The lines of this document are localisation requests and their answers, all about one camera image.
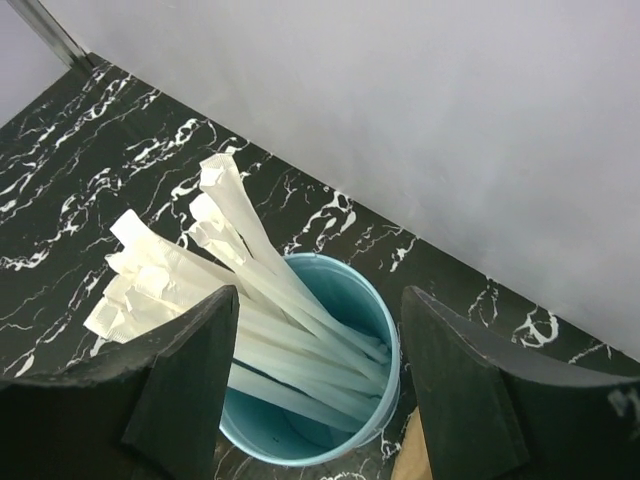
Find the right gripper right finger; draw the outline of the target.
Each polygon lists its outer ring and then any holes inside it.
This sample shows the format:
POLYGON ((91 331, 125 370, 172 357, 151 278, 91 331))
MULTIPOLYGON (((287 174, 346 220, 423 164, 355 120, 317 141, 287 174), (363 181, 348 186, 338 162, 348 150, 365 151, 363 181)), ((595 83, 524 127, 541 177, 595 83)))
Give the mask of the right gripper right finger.
POLYGON ((639 381, 518 346, 415 286, 401 327, 437 479, 635 479, 639 381))

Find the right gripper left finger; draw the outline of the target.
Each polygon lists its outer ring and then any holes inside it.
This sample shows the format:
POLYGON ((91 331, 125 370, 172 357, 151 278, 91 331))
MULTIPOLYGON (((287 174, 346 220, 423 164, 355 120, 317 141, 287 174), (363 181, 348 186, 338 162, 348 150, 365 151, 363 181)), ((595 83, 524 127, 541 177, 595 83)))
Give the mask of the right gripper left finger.
POLYGON ((1 382, 4 479, 210 479, 239 295, 59 372, 1 382))

